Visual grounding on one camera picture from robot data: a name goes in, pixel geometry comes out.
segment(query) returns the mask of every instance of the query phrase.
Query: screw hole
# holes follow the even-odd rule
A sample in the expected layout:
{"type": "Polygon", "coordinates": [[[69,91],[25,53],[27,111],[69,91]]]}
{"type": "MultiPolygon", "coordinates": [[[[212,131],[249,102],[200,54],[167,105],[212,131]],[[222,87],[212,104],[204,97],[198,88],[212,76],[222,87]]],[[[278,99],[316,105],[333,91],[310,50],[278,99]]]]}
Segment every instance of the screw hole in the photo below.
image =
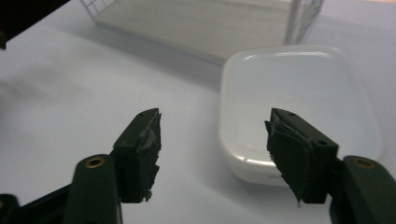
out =
{"type": "Polygon", "coordinates": [[[87,168],[91,168],[92,169],[92,168],[99,167],[99,166],[101,166],[103,164],[105,164],[105,159],[103,159],[101,157],[95,157],[95,158],[92,158],[92,159],[88,160],[85,163],[85,166],[87,168]]]}
{"type": "Polygon", "coordinates": [[[372,161],[368,161],[368,160],[365,160],[365,159],[362,159],[362,158],[356,158],[354,160],[354,162],[355,162],[355,164],[357,164],[360,167],[365,168],[365,169],[373,169],[373,168],[375,168],[375,165],[373,164],[372,161]]]}

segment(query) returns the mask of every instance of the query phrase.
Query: translucent plastic container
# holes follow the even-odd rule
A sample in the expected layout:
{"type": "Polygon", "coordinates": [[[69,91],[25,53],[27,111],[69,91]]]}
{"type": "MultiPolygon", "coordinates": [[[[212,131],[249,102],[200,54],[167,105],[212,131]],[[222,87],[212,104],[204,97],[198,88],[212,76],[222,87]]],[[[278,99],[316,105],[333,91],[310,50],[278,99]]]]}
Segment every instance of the translucent plastic container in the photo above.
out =
{"type": "Polygon", "coordinates": [[[101,25],[224,63],[238,51],[299,44],[322,0],[81,0],[101,25]]]}
{"type": "Polygon", "coordinates": [[[271,108],[296,113],[347,155],[377,159],[382,134],[357,68],[339,49],[250,49],[224,66],[219,138],[233,172],[248,182],[285,186],[266,149],[271,108]]]}

